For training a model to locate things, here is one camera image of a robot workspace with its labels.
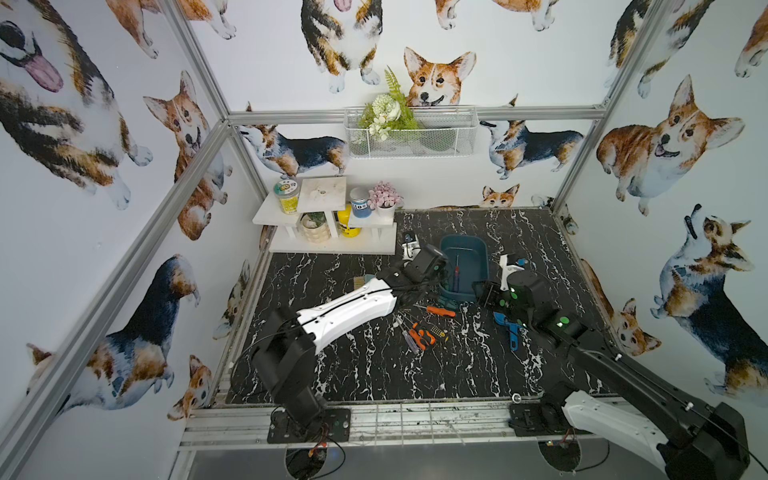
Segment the black yellow handled screwdriver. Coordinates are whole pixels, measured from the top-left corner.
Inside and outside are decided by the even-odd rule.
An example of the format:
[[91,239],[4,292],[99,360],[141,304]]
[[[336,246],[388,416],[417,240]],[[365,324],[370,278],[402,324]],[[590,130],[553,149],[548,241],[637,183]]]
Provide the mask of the black yellow handled screwdriver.
[[422,322],[421,329],[428,332],[437,341],[447,341],[449,339],[448,333],[443,328],[440,328],[431,322]]

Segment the clear handled screwdriver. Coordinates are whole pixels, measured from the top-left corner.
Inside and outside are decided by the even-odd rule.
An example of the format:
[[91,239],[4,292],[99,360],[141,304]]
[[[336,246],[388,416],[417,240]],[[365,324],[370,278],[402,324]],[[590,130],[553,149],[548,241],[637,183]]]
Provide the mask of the clear handled screwdriver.
[[408,349],[415,355],[418,355],[421,350],[411,337],[409,330],[405,327],[404,323],[400,319],[395,319],[393,325],[396,326],[402,334]]

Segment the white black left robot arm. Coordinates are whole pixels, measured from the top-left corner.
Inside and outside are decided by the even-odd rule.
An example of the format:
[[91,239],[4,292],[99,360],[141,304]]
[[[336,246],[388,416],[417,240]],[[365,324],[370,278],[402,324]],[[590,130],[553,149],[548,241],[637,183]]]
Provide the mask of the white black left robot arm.
[[248,365],[295,424],[318,430],[324,407],[312,385],[319,353],[365,323],[416,304],[443,280],[447,264],[448,257],[428,245],[335,300],[297,312],[272,311],[245,354]]

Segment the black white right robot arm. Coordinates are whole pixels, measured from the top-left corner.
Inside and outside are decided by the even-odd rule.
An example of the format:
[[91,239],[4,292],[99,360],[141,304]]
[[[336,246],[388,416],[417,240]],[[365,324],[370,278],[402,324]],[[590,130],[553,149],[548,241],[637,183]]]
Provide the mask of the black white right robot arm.
[[524,327],[635,409],[560,382],[543,400],[572,427],[636,454],[670,479],[739,479],[746,472],[751,456],[740,413],[725,403],[708,405],[621,353],[576,314],[556,308],[542,277],[514,268],[501,283],[476,282],[473,291],[480,305]]

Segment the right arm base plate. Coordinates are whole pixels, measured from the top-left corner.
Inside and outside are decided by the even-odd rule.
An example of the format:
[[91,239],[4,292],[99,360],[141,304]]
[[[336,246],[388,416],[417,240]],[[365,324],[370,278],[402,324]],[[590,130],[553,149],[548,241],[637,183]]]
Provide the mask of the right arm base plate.
[[554,403],[512,403],[508,425],[517,436],[565,435],[573,427],[561,405]]

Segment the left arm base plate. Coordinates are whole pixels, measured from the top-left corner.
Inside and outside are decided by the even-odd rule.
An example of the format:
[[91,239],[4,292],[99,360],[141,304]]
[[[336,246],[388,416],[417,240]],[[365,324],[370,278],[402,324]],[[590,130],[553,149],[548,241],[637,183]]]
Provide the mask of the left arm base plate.
[[270,416],[267,443],[347,442],[350,437],[351,414],[352,410],[348,408],[330,408],[307,426],[302,426],[284,410],[276,410]]

